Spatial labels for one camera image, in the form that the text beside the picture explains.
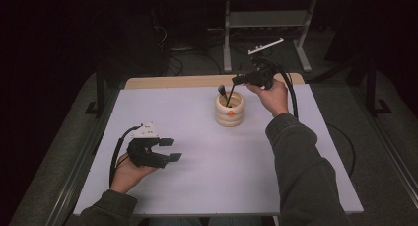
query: white cup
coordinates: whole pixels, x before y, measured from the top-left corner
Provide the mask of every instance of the white cup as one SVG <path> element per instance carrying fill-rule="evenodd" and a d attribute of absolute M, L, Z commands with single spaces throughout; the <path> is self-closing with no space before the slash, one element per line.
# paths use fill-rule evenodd
<path fill-rule="evenodd" d="M 218 95 L 215 100 L 216 121 L 226 127 L 234 127 L 241 124 L 244 119 L 244 106 L 244 97 L 238 92 L 233 92 L 228 107 L 225 97 Z"/>

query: fingers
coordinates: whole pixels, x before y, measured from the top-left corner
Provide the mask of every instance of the fingers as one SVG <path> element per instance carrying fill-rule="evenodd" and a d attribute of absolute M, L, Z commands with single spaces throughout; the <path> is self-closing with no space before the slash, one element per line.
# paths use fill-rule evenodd
<path fill-rule="evenodd" d="M 119 165 L 125 161 L 127 158 L 129 158 L 128 154 L 124 154 L 120 156 L 120 158 L 117 160 L 116 168 L 119 167 Z"/>
<path fill-rule="evenodd" d="M 139 168 L 142 169 L 142 171 L 144 172 L 145 175 L 149 175 L 149 174 L 158 170 L 158 168 L 149 167 L 149 166 L 141 166 Z"/>
<path fill-rule="evenodd" d="M 247 84 L 246 87 L 257 95 L 259 95 L 262 91 L 261 88 L 259 88 L 258 86 L 254 86 L 254 85 L 251 85 L 251 84 Z"/>
<path fill-rule="evenodd" d="M 283 82 L 280 82 L 276 79 L 273 79 L 273 86 L 277 85 L 277 84 L 283 84 Z"/>

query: table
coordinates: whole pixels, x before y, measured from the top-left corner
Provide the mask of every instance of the table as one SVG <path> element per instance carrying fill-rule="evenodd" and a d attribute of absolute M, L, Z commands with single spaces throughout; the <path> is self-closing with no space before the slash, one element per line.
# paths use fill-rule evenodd
<path fill-rule="evenodd" d="M 79 214 L 92 205 L 108 188 L 108 168 L 117 139 L 128 128 L 152 121 L 162 138 L 174 139 L 173 146 L 159 149 L 159 153 L 183 155 L 179 162 L 168 163 L 129 192 L 139 199 L 135 214 L 145 217 L 278 215 L 280 197 L 274 156 L 264 134 L 271 114 L 257 95 L 244 86 L 237 86 L 236 91 L 244 95 L 246 103 L 244 122 L 228 128 L 220 126 L 214 118 L 217 87 L 221 82 L 230 88 L 231 77 L 129 80 L 116 101 L 74 213 Z M 295 83 L 303 81 L 298 74 L 291 77 Z M 348 213 L 362 212 L 309 85 L 298 84 L 294 88 L 299 97 L 301 122 L 315 129 L 319 153 L 336 171 L 343 208 Z M 120 155 L 128 142 L 125 139 Z"/>

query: hand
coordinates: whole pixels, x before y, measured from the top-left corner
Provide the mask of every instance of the hand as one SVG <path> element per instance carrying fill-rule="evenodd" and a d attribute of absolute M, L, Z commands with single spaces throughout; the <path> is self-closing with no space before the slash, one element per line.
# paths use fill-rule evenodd
<path fill-rule="evenodd" d="M 116 172 L 110 189 L 119 193 L 127 193 L 135 187 L 145 176 L 156 171 L 157 168 L 140 166 L 137 167 L 129 159 L 128 154 L 120 156 L 117 161 Z"/>
<path fill-rule="evenodd" d="M 258 86 L 248 84 L 246 87 L 261 99 L 262 104 L 273 114 L 288 113 L 288 90 L 282 82 L 274 79 L 270 90 L 263 90 Z"/>

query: cable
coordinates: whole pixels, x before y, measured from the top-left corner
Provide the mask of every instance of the cable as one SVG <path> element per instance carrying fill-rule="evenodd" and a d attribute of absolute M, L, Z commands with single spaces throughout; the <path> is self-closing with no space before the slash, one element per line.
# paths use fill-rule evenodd
<path fill-rule="evenodd" d="M 222 69 L 219 66 L 218 62 L 214 58 L 212 58 L 211 56 L 209 56 L 207 54 L 202 54 L 202 53 L 199 53 L 199 52 L 191 52 L 191 53 L 180 53 L 180 54 L 177 54 L 177 56 L 181 56 L 181 55 L 201 55 L 201 56 L 204 56 L 204 57 L 212 60 L 215 63 L 216 67 L 218 68 L 219 74 L 222 75 Z"/>
<path fill-rule="evenodd" d="M 162 30 L 164 32 L 164 35 L 163 35 L 163 38 L 161 39 L 161 41 L 157 41 L 157 46 L 160 48 L 161 52 L 163 52 L 164 41 L 166 41 L 166 39 L 167 39 L 167 31 L 166 31 L 166 29 L 164 29 L 164 27 L 160 27 L 160 26 L 155 26 L 154 29 L 159 29 L 159 30 Z"/>
<path fill-rule="evenodd" d="M 122 147 L 124 138 L 126 137 L 126 135 L 129 132 L 131 132 L 132 130 L 138 129 L 141 126 L 142 126 L 142 124 L 140 126 L 134 126 L 134 127 L 129 128 L 122 135 L 122 137 L 120 137 L 119 140 L 117 141 L 116 148 L 114 149 L 114 152 L 113 152 L 113 157 L 111 158 L 110 172 L 109 172 L 109 178 L 108 178 L 108 186 L 109 187 L 111 187 L 111 183 L 113 182 L 114 173 L 116 172 L 116 167 L 117 167 L 116 166 L 117 156 L 119 155 L 119 151 L 120 151 L 120 148 Z"/>
<path fill-rule="evenodd" d="M 125 161 L 127 158 L 129 158 L 129 156 L 126 156 L 125 158 L 123 158 L 119 163 L 117 163 L 116 164 L 116 169 L 117 169 L 117 167 L 119 167 L 119 165 L 121 164 L 121 163 L 123 163 L 123 161 Z"/>
<path fill-rule="evenodd" d="M 354 148 L 354 144 L 351 141 L 351 139 L 341 129 L 339 129 L 335 125 L 332 125 L 332 124 L 327 123 L 327 122 L 325 124 L 328 125 L 328 126 L 330 126 L 330 127 L 332 127 L 332 128 L 334 128 L 338 132 L 340 132 L 340 134 L 342 134 L 347 139 L 348 143 L 350 144 L 351 151 L 353 153 L 353 160 L 351 161 L 351 168 L 348 171 L 348 177 L 351 178 L 351 176 L 353 175 L 353 172 L 354 172 L 354 167 L 356 166 L 356 149 Z"/>
<path fill-rule="evenodd" d="M 215 36 L 214 38 L 211 38 L 211 35 L 209 35 L 208 37 L 209 37 L 209 39 L 208 39 L 208 43 L 210 44 L 212 41 L 217 41 L 217 40 L 219 40 L 219 39 L 223 39 L 224 37 L 225 37 L 225 32 L 224 32 L 224 29 L 222 29 L 222 28 L 216 28 L 216 29 L 214 29 L 214 30 L 211 30 L 211 31 L 208 31 L 208 34 L 211 34 L 212 32 L 218 32 L 218 31 L 220 31 L 221 32 L 221 34 L 220 35 L 218 35 L 218 36 Z"/>
<path fill-rule="evenodd" d="M 176 66 L 176 65 L 172 64 L 172 62 L 170 61 L 170 59 L 173 59 L 173 60 L 177 61 L 179 63 L 179 66 Z M 168 55 L 168 57 L 167 57 L 167 63 L 170 65 L 169 66 L 169 69 L 173 72 L 174 76 L 178 76 L 178 75 L 180 75 L 182 73 L 184 65 L 181 62 L 181 60 L 179 60 L 178 58 L 173 57 L 171 55 Z"/>

